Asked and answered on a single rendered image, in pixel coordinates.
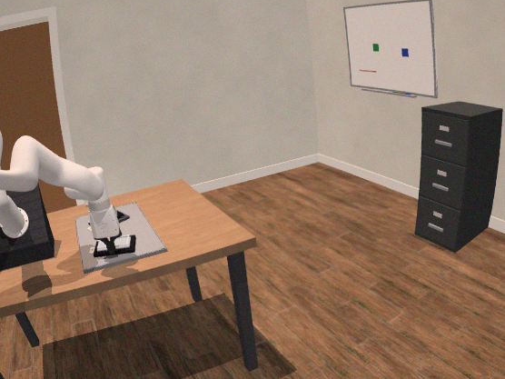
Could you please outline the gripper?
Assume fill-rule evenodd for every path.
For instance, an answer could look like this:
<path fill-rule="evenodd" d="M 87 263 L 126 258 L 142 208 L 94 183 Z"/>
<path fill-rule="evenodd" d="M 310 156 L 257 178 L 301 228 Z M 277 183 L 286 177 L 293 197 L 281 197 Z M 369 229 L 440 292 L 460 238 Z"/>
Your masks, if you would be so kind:
<path fill-rule="evenodd" d="M 104 242 L 107 251 L 114 254 L 114 240 L 122 236 L 122 232 L 113 206 L 110 204 L 108 208 L 97 212 L 90 209 L 89 220 L 94 240 Z M 110 241 L 107 237 L 110 237 Z"/>

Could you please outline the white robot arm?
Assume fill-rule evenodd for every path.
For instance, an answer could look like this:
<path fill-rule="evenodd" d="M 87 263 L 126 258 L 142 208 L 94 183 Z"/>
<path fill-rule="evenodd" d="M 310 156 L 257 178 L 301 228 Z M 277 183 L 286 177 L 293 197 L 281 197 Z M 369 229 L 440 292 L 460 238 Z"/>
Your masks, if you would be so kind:
<path fill-rule="evenodd" d="M 21 136 L 13 148 L 10 170 L 2 170 L 0 166 L 0 226 L 11 238 L 22 236 L 29 220 L 26 212 L 15 205 L 6 191 L 31 191 L 36 188 L 38 178 L 50 185 L 62 186 L 71 199 L 89 200 L 85 206 L 92 211 L 102 211 L 110 206 L 101 167 L 87 169 L 59 157 L 33 137 Z"/>

